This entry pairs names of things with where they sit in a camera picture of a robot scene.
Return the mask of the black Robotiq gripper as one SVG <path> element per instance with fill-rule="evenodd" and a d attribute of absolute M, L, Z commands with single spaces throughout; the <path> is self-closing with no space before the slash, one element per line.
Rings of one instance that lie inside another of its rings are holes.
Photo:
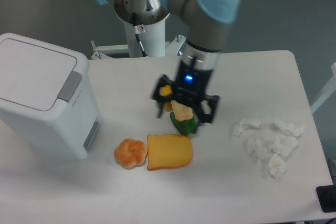
<path fill-rule="evenodd" d="M 212 73 L 212 69 L 198 69 L 181 60 L 174 82 L 167 75 L 161 75 L 151 96 L 151 99 L 156 101 L 158 107 L 156 117 L 161 117 L 164 104 L 173 99 L 174 93 L 174 98 L 176 98 L 178 103 L 193 108 L 196 114 L 197 122 L 194 134 L 197 133 L 200 126 L 211 124 L 219 105 L 218 95 L 206 94 L 206 88 Z M 161 89 L 165 86 L 170 86 L 171 88 L 171 92 L 168 95 L 161 94 Z"/>

